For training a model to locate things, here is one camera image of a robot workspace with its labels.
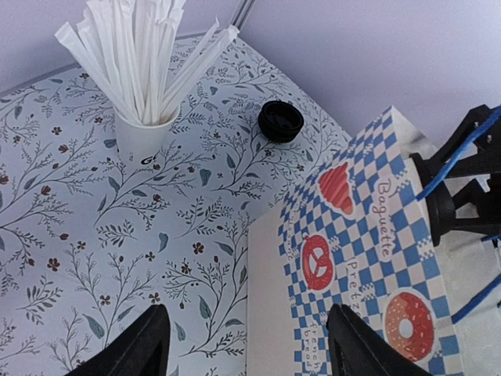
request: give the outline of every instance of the blue cable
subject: blue cable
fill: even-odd
[[[487,296],[501,284],[501,274],[498,275],[494,280],[485,286],[478,294],[476,294],[462,309],[457,311],[451,316],[452,323],[459,323],[468,313],[470,313],[475,307],[477,307],[482,301],[487,298]]]
[[[430,181],[430,183],[423,189],[423,192],[419,193],[416,196],[416,199],[418,201],[423,200],[431,192],[433,192],[437,185],[440,184],[445,179],[447,174],[452,170],[456,162],[460,159],[461,154],[463,154],[463,152],[469,147],[470,144],[472,144],[473,141],[486,133],[499,120],[499,117],[501,117],[501,106],[495,108],[491,116],[489,116],[488,119],[484,121],[484,124],[475,129],[467,137],[467,139],[464,140],[461,146],[454,152],[454,154],[452,154],[449,163],[444,164],[438,175],[436,175],[433,180]]]
[[[490,241],[490,240],[501,240],[501,234],[485,236],[481,238],[481,241]]]

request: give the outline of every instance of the blue and white checkered bag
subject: blue and white checkered bag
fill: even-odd
[[[326,318],[350,305],[432,374],[463,366],[430,232],[393,128],[393,108],[284,200],[279,252],[291,312],[295,376],[330,374]]]

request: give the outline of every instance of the black cap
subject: black cap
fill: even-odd
[[[263,135],[275,143],[289,143],[296,138],[305,120],[301,112],[293,105],[273,100],[261,109],[258,118]]]

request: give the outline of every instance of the paper cup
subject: paper cup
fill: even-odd
[[[118,156],[127,166],[141,168],[150,165],[160,151],[170,125],[178,118],[179,107],[160,125],[127,121],[116,109],[115,114]]]

